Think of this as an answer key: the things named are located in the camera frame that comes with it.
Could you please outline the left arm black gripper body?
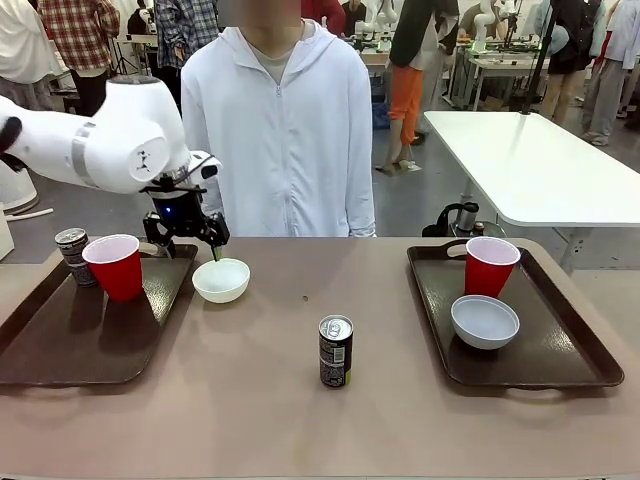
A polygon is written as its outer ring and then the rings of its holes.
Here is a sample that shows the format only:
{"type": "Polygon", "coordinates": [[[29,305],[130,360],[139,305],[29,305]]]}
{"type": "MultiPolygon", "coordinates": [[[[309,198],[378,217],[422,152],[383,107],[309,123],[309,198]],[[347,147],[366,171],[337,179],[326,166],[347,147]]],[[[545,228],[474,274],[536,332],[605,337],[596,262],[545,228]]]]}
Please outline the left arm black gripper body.
{"type": "Polygon", "coordinates": [[[199,231],[203,225],[202,194],[199,187],[180,187],[176,190],[163,192],[158,188],[149,188],[155,210],[162,219],[162,232],[170,230],[172,237],[199,238],[199,231]]]}

